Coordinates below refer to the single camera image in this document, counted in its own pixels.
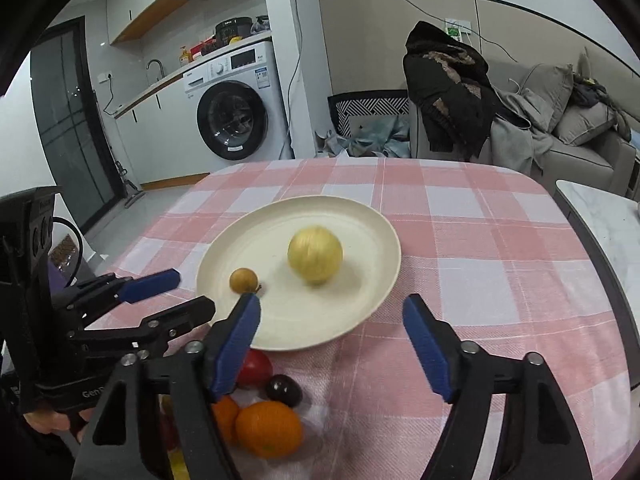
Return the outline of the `person's left hand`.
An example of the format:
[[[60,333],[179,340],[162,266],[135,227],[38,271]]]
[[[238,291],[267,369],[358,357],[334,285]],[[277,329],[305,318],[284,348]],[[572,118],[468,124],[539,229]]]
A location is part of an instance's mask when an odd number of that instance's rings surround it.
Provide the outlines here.
[[[86,427],[82,426],[78,430],[72,430],[72,422],[66,414],[61,414],[48,408],[38,408],[33,412],[25,413],[24,419],[40,434],[52,434],[57,431],[70,431],[78,441],[81,441],[86,432]]]

